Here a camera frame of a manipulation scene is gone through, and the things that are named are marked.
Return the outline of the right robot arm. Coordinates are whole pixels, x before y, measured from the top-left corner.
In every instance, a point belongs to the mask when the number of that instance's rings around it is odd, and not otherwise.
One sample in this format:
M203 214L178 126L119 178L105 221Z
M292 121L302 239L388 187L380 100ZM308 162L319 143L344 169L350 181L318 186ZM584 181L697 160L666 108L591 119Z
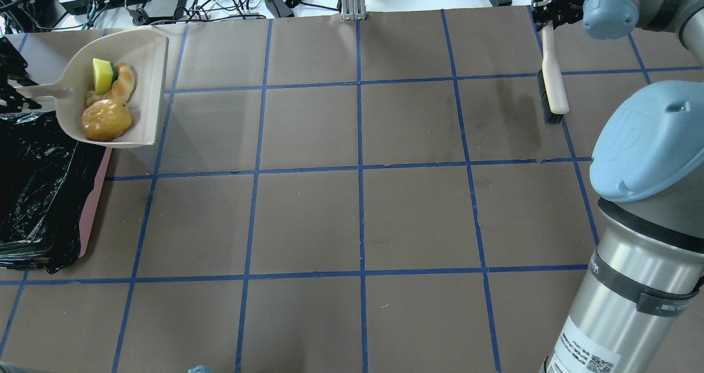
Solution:
M702 62L702 0L533 0L546 123L569 112L554 30L676 34ZM589 177L607 225L541 372L644 372L702 287L703 86L651 83L603 127Z

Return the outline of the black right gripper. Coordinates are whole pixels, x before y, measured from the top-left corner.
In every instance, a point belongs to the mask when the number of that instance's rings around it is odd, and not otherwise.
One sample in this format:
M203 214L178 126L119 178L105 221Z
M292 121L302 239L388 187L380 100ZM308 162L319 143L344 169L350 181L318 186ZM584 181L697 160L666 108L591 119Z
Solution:
M556 29L564 24L575 24L583 17L586 0L532 0L531 17L536 30L549 25Z

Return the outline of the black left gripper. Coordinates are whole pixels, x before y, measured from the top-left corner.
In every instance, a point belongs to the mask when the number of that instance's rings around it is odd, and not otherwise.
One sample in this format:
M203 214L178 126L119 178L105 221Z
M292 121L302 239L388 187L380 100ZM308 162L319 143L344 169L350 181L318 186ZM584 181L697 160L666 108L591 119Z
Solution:
M28 63L20 52L12 45L10 40L1 38L1 113L15 114L27 111L38 111L42 105L28 99L18 92L18 88L10 82L14 81L20 86L35 86L36 82L30 79L27 72Z

